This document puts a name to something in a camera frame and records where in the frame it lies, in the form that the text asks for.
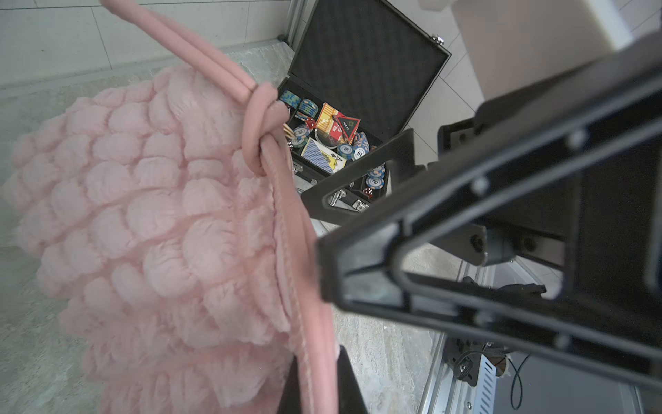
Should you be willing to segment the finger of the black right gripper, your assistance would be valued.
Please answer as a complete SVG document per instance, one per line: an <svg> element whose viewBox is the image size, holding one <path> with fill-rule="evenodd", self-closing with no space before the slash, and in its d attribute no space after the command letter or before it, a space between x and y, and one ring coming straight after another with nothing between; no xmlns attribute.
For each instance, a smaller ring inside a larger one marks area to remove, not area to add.
<svg viewBox="0 0 662 414"><path fill-rule="evenodd" d="M406 129L387 143L350 163L301 194L311 218L341 225L371 205L388 188L396 189L424 171L415 164L415 131Z"/></svg>

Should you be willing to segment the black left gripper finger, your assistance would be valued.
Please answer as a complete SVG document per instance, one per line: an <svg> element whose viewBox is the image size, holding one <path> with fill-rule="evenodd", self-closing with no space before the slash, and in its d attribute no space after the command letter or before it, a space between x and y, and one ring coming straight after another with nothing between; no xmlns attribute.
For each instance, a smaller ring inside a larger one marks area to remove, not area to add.
<svg viewBox="0 0 662 414"><path fill-rule="evenodd" d="M367 413L348 352L338 347L335 366L326 366L333 357L323 358L322 365L294 357L277 413Z"/></svg>

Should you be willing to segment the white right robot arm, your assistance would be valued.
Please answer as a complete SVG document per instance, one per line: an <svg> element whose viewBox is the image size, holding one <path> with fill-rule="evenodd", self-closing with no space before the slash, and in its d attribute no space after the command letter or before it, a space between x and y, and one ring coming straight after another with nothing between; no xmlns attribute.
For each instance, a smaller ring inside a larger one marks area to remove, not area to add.
<svg viewBox="0 0 662 414"><path fill-rule="evenodd" d="M454 1L484 104L308 190L342 310L661 388L661 35L610 1Z"/></svg>

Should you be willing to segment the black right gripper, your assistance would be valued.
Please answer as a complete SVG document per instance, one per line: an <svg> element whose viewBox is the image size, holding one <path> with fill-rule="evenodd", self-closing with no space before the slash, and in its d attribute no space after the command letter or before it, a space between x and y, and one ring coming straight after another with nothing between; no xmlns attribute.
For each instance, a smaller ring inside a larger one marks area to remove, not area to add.
<svg viewBox="0 0 662 414"><path fill-rule="evenodd" d="M516 348L644 388L661 388L661 34L615 55L486 102L476 116L441 126L443 167L479 150L515 148L454 200L487 210L442 238L480 264L520 256L562 273L551 298L498 289L483 296L485 334L439 330L334 307L339 344L352 357L388 348L430 350L432 332ZM424 171L407 161L407 176ZM317 238L339 226L317 220ZM492 270L426 243L404 270L462 281ZM541 271L552 282L560 274Z"/></svg>

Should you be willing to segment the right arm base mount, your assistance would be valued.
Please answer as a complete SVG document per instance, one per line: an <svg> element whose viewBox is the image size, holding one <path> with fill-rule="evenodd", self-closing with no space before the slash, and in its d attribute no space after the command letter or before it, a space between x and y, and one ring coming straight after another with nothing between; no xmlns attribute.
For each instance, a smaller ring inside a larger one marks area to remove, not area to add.
<svg viewBox="0 0 662 414"><path fill-rule="evenodd" d="M546 286L509 284L497 288L497 290L541 298L543 293L546 293ZM442 359L453 370L455 379L475 387L478 384L480 362L483 356L496 367L496 376L500 377L507 368L507 357L513 352L513 349L499 343L478 342L450 336L446 339Z"/></svg>

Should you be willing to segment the pink fluffy handbag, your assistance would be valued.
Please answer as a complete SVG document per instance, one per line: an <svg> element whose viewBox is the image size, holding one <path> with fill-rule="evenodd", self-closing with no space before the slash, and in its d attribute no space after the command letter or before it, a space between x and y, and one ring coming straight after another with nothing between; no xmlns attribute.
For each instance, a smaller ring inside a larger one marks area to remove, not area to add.
<svg viewBox="0 0 662 414"><path fill-rule="evenodd" d="M86 339L103 413L274 413L294 357L335 366L290 112L220 50L108 1L181 59L22 136L3 191L36 279Z"/></svg>

